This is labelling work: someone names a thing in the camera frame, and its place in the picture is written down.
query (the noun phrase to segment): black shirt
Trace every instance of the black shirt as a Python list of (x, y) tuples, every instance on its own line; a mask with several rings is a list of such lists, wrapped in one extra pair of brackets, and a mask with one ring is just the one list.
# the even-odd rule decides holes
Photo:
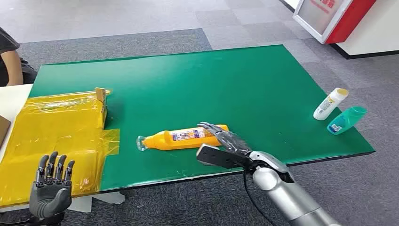
[[(0, 54), (19, 48), (19, 43), (16, 42), (5, 30), (0, 27)], [(22, 74), (24, 76), (24, 84), (33, 83), (36, 78), (36, 72), (28, 65), (26, 60), (21, 59)], [(3, 59), (0, 56), (0, 87), (6, 86), (8, 83), (8, 72)]]

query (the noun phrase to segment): bottle label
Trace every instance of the bottle label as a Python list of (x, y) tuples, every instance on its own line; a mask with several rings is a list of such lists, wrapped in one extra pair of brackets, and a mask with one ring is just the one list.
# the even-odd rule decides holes
[(335, 101), (328, 96), (323, 102), (321, 102), (320, 106), (317, 108), (317, 112), (319, 114), (323, 113), (328, 107), (331, 106)]
[(172, 131), (171, 135), (174, 141), (204, 138), (206, 136), (204, 130), (204, 128), (180, 129)]
[(342, 127), (337, 126), (337, 125), (335, 125), (335, 124), (332, 124), (331, 127), (332, 127), (332, 130), (333, 130), (334, 132), (338, 132), (338, 131), (340, 131), (340, 130), (342, 129)]
[(331, 132), (337, 133), (342, 128), (346, 127), (345, 122), (346, 122), (345, 117), (343, 115), (341, 115), (338, 118), (336, 118), (335, 120), (333, 120), (333, 123), (328, 128), (331, 130)]

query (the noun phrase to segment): plastic bottle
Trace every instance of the plastic bottle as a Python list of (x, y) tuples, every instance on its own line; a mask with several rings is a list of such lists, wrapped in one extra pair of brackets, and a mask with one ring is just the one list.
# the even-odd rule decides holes
[[(218, 125), (224, 130), (229, 130), (226, 125)], [(147, 148), (160, 150), (173, 150), (182, 148), (200, 147), (203, 143), (212, 146), (220, 146), (216, 137), (202, 127), (179, 129), (173, 131), (162, 131), (149, 137), (139, 136), (137, 148), (144, 151)]]
[(327, 130), (334, 135), (341, 134), (354, 126), (366, 113), (364, 107), (348, 108), (330, 122)]
[(335, 88), (316, 108), (313, 117), (317, 120), (325, 120), (347, 96), (348, 91), (346, 89)]

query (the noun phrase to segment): white table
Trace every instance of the white table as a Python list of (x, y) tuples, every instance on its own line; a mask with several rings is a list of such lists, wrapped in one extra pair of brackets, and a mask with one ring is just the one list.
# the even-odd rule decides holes
[[(24, 106), (29, 93), (32, 89), (32, 84), (20, 85), (20, 86), (8, 86), (0, 87), (0, 115), (8, 119), (11, 122), (8, 133), (0, 147), (0, 163), (3, 159), (4, 152), (6, 150), (8, 140), (10, 138), (12, 129), (14, 127), (14, 121), (18, 113)], [(91, 212), (92, 199), (96, 198), (107, 203), (121, 204), (125, 201), (125, 196), (119, 192), (95, 194), (82, 196), (78, 198), (72, 198), (72, 204), (68, 208), (69, 210), (75, 210), (80, 212)], [(12, 207), (1, 208), (0, 212), (20, 210), (28, 208), (28, 205), (18, 205)]]

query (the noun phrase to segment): teal bottle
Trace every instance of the teal bottle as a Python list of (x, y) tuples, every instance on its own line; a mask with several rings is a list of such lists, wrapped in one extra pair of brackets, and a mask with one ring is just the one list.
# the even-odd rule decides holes
[(341, 134), (354, 126), (366, 113), (364, 107), (348, 108), (330, 122), (327, 130), (334, 135)]

